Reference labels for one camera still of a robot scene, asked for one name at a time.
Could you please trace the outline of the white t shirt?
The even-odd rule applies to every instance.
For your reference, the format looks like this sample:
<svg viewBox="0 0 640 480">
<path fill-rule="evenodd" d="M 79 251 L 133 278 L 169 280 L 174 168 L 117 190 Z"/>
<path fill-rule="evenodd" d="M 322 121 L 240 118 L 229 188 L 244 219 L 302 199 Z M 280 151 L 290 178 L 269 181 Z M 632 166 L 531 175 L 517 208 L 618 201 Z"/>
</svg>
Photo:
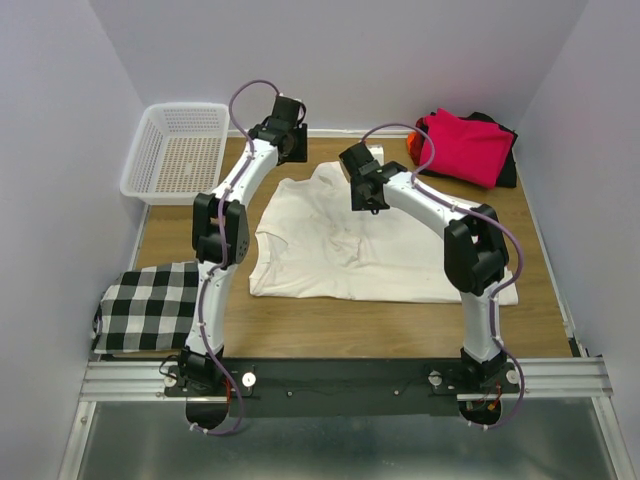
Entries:
<svg viewBox="0 0 640 480">
<path fill-rule="evenodd" d="M 351 209 L 336 162 L 306 180 L 280 181 L 256 229 L 253 296 L 458 303 L 444 272 L 443 241 L 410 215 Z"/>
</svg>

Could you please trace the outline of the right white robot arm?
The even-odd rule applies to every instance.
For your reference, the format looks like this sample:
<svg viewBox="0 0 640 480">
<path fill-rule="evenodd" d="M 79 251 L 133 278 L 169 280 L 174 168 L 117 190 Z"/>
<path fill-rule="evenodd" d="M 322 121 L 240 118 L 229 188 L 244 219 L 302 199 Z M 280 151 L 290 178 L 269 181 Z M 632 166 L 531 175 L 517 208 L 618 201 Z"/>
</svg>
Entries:
<svg viewBox="0 0 640 480">
<path fill-rule="evenodd" d="M 464 343 L 456 380 L 480 392 L 496 383 L 507 363 L 499 329 L 499 295 L 509 254 L 495 210 L 456 203 L 416 179 L 397 162 L 379 163 L 359 142 L 339 154 L 350 181 L 351 209 L 376 215 L 398 209 L 443 241 L 443 266 L 460 293 Z"/>
</svg>

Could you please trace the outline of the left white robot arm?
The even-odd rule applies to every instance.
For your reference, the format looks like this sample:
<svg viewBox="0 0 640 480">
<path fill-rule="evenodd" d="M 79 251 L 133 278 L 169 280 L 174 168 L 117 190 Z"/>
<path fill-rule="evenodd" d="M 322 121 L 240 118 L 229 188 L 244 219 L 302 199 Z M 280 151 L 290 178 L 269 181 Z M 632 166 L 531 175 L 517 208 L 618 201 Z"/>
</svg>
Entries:
<svg viewBox="0 0 640 480">
<path fill-rule="evenodd" d="M 247 210 L 267 174 L 307 161 L 306 106 L 279 94 L 270 115 L 245 133 L 245 147 L 227 177 L 201 193 L 192 208 L 192 247 L 198 268 L 194 320 L 179 360 L 179 378 L 201 395 L 229 381 L 222 366 L 224 314 L 237 270 L 250 246 Z"/>
</svg>

